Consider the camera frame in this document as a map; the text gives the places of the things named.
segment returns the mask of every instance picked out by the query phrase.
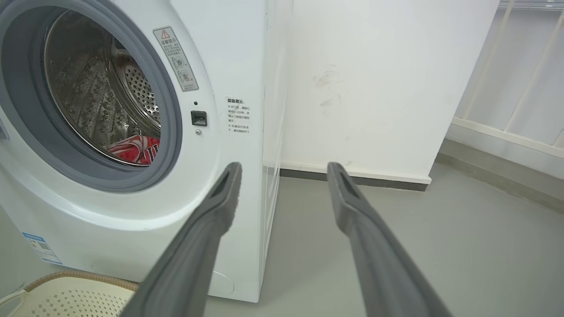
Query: baseboard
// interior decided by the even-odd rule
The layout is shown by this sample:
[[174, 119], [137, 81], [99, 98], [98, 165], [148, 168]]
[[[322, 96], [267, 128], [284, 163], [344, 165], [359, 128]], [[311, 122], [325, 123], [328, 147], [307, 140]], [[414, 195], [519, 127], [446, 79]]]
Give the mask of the baseboard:
[[447, 139], [435, 162], [512, 196], [564, 213], [564, 180]]
[[[280, 176], [327, 181], [327, 170], [321, 166], [280, 164]], [[347, 169], [347, 173], [357, 185], [396, 188], [401, 190], [425, 191], [431, 182], [429, 177], [406, 175], [373, 174]]]

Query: washing machine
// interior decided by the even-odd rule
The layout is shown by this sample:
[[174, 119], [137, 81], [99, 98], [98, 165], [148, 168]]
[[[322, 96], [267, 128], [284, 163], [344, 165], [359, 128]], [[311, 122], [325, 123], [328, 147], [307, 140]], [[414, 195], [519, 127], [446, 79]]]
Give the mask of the washing machine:
[[257, 302], [279, 179], [285, 0], [13, 0], [0, 204], [50, 263], [143, 281], [230, 162], [209, 294]]

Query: stainless steel drum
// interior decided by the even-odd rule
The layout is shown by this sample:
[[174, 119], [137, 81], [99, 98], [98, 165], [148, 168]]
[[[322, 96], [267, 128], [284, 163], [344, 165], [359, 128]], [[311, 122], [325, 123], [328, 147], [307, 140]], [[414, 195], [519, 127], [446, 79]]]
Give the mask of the stainless steel drum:
[[51, 26], [45, 77], [60, 114], [100, 154], [127, 165], [108, 146], [133, 135], [160, 137], [155, 96], [128, 51], [91, 19], [66, 11]]

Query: perforated basket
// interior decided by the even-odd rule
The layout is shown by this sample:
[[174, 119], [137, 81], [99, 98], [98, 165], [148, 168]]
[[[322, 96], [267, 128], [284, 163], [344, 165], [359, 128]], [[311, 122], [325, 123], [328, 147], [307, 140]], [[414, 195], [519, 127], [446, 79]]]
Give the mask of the perforated basket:
[[83, 271], [45, 276], [0, 300], [0, 307], [18, 301], [7, 317], [119, 316], [139, 285]]

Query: blue and white sticker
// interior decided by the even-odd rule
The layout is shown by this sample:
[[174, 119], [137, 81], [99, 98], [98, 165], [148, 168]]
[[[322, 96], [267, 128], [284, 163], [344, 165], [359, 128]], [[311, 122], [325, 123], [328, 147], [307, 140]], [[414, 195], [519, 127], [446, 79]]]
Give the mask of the blue and white sticker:
[[26, 234], [25, 232], [22, 232], [22, 234], [24, 234], [24, 237], [43, 261], [63, 265], [45, 239], [40, 236]]

